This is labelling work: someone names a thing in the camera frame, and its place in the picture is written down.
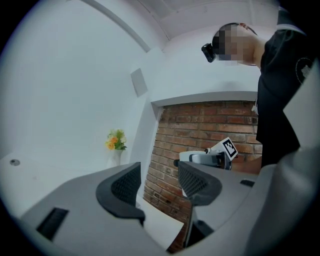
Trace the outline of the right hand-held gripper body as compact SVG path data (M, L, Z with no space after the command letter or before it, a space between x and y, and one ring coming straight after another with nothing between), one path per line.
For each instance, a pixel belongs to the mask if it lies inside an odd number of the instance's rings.
M216 145L204 150L207 154L224 154L224 169L232 169L232 161L238 155L238 151L229 137L221 140Z

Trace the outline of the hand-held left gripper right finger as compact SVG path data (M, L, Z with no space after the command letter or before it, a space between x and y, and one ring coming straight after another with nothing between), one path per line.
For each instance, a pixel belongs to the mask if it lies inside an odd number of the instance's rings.
M191 202L196 219L213 231L218 230L236 212L248 196L258 176L220 169L189 161L178 163L178 181Z

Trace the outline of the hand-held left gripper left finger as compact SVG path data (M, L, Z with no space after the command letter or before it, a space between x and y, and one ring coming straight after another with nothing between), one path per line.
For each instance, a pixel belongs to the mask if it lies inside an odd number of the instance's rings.
M164 256L136 207L141 164L73 178L24 213L19 226L47 256Z

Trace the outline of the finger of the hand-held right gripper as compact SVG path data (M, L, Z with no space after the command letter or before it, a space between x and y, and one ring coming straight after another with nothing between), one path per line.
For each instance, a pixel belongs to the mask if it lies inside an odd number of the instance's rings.
M177 167L179 162L192 162L201 165L210 165L210 157L205 152L181 152L179 159L173 161L173 165Z

